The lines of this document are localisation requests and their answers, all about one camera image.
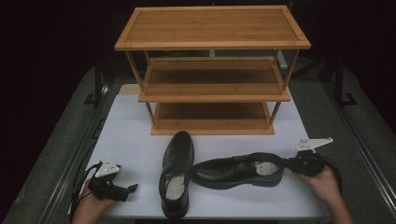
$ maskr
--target shoe rack shelf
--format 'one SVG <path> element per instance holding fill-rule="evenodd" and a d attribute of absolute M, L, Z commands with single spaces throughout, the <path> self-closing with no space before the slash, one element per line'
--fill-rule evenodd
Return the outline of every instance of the shoe rack shelf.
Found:
<path fill-rule="evenodd" d="M 274 134 L 299 49 L 310 43 L 285 6 L 137 7 L 115 49 L 125 51 L 151 134 Z M 152 50 L 273 49 L 269 57 L 150 57 Z M 294 49 L 281 76 L 277 54 Z M 148 61 L 142 78 L 132 52 Z M 267 102 L 276 102 L 270 114 Z M 152 112 L 150 103 L 157 103 Z"/>

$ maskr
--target white table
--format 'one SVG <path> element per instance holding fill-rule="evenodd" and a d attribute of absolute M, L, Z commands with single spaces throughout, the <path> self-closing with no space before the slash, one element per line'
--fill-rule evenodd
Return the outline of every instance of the white table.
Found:
<path fill-rule="evenodd" d="M 121 165 L 113 183 L 127 188 L 139 184 L 125 203 L 106 211 L 113 217 L 164 218 L 159 193 L 163 154 L 172 135 L 150 135 L 151 121 L 137 94 L 117 95 L 88 167 L 111 157 Z M 275 104 L 269 104 L 270 111 Z M 253 152 L 274 153 L 282 158 L 296 155 L 295 147 L 307 138 L 293 100 L 282 104 L 275 135 L 193 135 L 195 163 Z M 185 218 L 287 219 L 324 218 L 325 204 L 311 188 L 285 168 L 282 181 L 273 188 L 241 185 L 227 190 L 189 185 L 190 209 Z"/>

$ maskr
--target black leather shoe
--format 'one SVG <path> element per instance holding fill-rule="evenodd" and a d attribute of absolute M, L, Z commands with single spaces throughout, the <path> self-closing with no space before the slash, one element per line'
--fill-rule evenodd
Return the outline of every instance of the black leather shoe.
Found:
<path fill-rule="evenodd" d="M 209 189 L 230 189 L 241 184 L 274 187 L 283 176 L 283 161 L 270 153 L 253 153 L 195 164 L 191 179 Z"/>
<path fill-rule="evenodd" d="M 176 133 L 163 156 L 160 195 L 163 213 L 169 218 L 182 218 L 189 210 L 190 168 L 194 148 L 187 132 Z"/>

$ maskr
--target black background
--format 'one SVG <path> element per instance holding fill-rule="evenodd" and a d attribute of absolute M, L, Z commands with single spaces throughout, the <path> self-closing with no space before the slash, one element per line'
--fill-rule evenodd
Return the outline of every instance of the black background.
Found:
<path fill-rule="evenodd" d="M 134 7 L 186 6 L 185 1 L 7 0 L 1 27 L 1 214 L 29 175 L 83 76 L 100 59 L 107 81 L 130 76 L 113 47 Z M 274 1 L 189 1 L 189 6 L 268 5 Z M 292 14 L 317 58 L 331 52 L 396 130 L 395 1 L 295 0 Z M 112 74 L 106 71 L 117 71 Z"/>

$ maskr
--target human hand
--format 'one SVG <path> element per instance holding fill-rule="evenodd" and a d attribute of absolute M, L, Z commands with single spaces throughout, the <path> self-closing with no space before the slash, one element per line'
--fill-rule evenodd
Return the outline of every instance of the human hand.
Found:
<path fill-rule="evenodd" d="M 315 176 L 295 175 L 305 181 L 325 203 L 333 204 L 342 199 L 335 174 L 327 165 L 320 174 Z"/>
<path fill-rule="evenodd" d="M 102 214 L 117 201 L 110 199 L 98 199 L 88 189 L 90 179 L 85 181 L 84 190 L 79 195 L 79 204 L 74 214 L 72 224 L 93 224 L 99 220 Z"/>

